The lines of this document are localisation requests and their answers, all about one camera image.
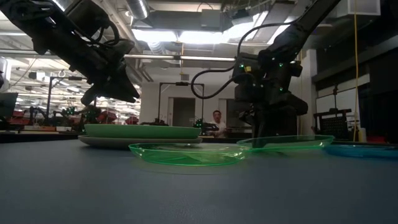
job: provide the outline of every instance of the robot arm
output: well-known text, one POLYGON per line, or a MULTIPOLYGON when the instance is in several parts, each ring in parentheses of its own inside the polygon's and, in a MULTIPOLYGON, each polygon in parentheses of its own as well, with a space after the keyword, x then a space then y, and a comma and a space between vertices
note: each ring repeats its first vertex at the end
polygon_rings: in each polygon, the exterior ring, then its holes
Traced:
POLYGON ((238 55, 233 71, 238 84, 235 100, 252 104, 252 110, 241 113, 241 119, 252 125, 254 138, 296 135, 297 116, 306 114, 308 105, 289 91, 291 77, 299 77, 302 71, 293 61, 308 36, 339 2, 314 1, 268 48, 258 55, 238 55), (252 78, 242 77, 242 73, 252 78))
POLYGON ((51 0, 0 0, 0 10, 32 38, 34 50, 58 55, 78 70, 93 86, 81 102, 90 104, 96 96, 135 102, 139 94, 126 75, 124 55, 134 42, 120 39, 117 27, 105 11, 90 0, 75 0, 62 12, 51 0), (100 43, 91 37, 111 27, 114 40, 100 43))

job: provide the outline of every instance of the white shirt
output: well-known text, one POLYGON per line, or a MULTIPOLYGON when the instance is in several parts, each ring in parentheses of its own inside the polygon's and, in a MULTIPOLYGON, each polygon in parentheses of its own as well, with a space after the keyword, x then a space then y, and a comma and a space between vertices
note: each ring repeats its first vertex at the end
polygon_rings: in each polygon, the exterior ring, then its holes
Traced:
POLYGON ((215 124, 218 127, 218 131, 213 131, 213 133, 216 134, 216 138, 225 138, 225 129, 226 129, 226 124, 222 121, 217 123, 216 121, 210 122, 211 124, 215 124))

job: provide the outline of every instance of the green plate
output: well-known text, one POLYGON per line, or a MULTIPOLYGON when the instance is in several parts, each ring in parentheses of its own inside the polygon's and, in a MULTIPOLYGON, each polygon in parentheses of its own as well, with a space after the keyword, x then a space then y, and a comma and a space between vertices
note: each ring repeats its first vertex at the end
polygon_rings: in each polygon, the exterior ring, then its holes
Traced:
POLYGON ((196 139, 200 128, 120 125, 120 124, 86 124, 89 136, 97 138, 134 138, 134 139, 196 139))
POLYGON ((234 144, 131 144, 130 150, 147 162, 180 166, 234 164, 246 158, 248 147, 234 144))
POLYGON ((331 144, 333 136, 276 136, 265 138, 254 138, 238 141, 239 146, 250 147, 250 151, 297 151, 306 149, 322 149, 331 144))

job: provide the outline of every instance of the gray plate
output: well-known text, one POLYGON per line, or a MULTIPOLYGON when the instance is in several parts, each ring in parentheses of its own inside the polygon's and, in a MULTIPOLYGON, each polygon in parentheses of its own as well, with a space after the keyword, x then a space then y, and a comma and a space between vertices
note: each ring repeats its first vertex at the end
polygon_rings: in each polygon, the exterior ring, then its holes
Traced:
POLYGON ((128 149, 128 146, 135 143, 201 143, 198 139, 126 139, 126 138, 96 138, 88 135, 78 136, 79 140, 89 146, 102 148, 128 149))

